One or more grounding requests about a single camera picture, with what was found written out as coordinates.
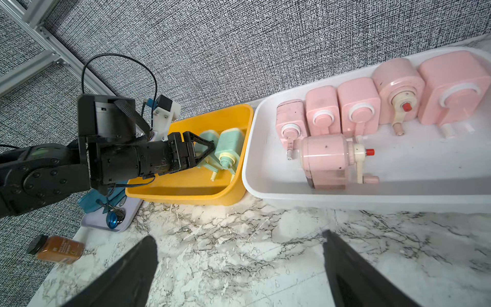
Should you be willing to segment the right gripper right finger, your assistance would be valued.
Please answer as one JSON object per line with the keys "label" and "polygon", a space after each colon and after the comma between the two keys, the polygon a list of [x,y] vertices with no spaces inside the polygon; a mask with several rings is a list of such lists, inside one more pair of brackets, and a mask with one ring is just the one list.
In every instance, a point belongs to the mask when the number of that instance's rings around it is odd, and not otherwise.
{"label": "right gripper right finger", "polygon": [[336,306],[418,306],[339,235],[323,232],[324,266]]}

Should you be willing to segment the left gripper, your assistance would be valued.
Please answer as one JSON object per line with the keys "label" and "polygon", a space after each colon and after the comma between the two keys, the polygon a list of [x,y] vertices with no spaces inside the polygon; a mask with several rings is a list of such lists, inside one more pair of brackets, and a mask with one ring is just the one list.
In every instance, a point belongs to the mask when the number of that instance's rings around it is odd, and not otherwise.
{"label": "left gripper", "polygon": [[91,188],[101,192],[126,188],[138,177],[197,167],[215,150],[213,141],[190,131],[154,140],[132,98],[81,94],[77,123],[79,161],[88,169]]}

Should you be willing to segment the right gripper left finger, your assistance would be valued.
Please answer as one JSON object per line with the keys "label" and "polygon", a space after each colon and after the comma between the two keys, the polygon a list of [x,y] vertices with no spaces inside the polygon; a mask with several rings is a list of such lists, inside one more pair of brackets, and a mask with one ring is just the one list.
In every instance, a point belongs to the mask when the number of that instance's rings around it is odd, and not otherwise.
{"label": "right gripper left finger", "polygon": [[157,265],[157,243],[148,235],[65,306],[145,306]]}

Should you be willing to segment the yellow plastic tray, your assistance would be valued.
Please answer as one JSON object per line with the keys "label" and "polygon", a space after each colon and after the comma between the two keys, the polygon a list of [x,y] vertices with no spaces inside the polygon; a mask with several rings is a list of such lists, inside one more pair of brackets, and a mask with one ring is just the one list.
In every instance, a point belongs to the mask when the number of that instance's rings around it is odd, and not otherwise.
{"label": "yellow plastic tray", "polygon": [[148,185],[127,188],[127,196],[147,202],[180,205],[229,206],[239,202],[246,192],[242,182],[242,169],[253,117],[253,108],[248,104],[240,104],[180,120],[170,125],[172,133],[190,131],[199,134],[206,130],[221,133],[227,129],[240,129],[244,134],[245,142],[235,175],[228,170],[221,170],[216,179],[211,181],[212,172],[210,170],[195,167],[174,174],[157,176]]}

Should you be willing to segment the pink sharpener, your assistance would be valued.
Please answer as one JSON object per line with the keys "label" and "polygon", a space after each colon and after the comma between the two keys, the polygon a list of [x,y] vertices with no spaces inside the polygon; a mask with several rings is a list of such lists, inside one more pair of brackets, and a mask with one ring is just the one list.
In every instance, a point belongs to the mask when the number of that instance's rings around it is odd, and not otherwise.
{"label": "pink sharpener", "polygon": [[380,64],[372,80],[381,98],[379,124],[390,124],[397,136],[404,135],[403,123],[417,117],[425,81],[406,58]]}
{"label": "pink sharpener", "polygon": [[354,138],[378,131],[381,98],[372,78],[346,81],[340,84],[337,94],[344,136]]}
{"label": "pink sharpener", "polygon": [[300,145],[300,161],[312,189],[344,190],[349,183],[349,167],[355,166],[358,184],[377,184],[377,176],[364,175],[364,162],[375,151],[348,141],[342,134],[310,136]]}
{"label": "pink sharpener", "polygon": [[336,88],[322,86],[306,94],[306,119],[310,136],[341,134],[341,116]]}
{"label": "pink sharpener", "polygon": [[490,61],[469,51],[455,51],[424,61],[425,81],[418,120],[435,125],[444,138],[456,136],[452,124],[471,117],[490,89]]}
{"label": "pink sharpener", "polygon": [[301,141],[309,136],[304,101],[294,99],[278,105],[276,131],[286,150],[286,158],[289,161],[293,160],[294,151],[300,147]]}

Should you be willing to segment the white plastic tray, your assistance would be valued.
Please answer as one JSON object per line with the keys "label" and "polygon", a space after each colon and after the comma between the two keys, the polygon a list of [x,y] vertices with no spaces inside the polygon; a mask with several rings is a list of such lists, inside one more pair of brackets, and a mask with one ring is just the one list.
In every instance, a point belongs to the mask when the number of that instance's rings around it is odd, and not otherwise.
{"label": "white plastic tray", "polygon": [[374,66],[364,67],[314,83],[276,93],[257,107],[249,133],[242,179],[254,196],[281,208],[328,207],[377,212],[490,212],[490,95],[484,97],[469,120],[455,124],[456,135],[446,139],[433,125],[417,120],[405,124],[396,136],[383,125],[362,138],[375,150],[364,172],[377,184],[357,184],[355,173],[344,190],[309,187],[300,157],[286,158],[276,132],[276,109],[285,101],[303,99],[320,86],[339,86],[369,77]]}

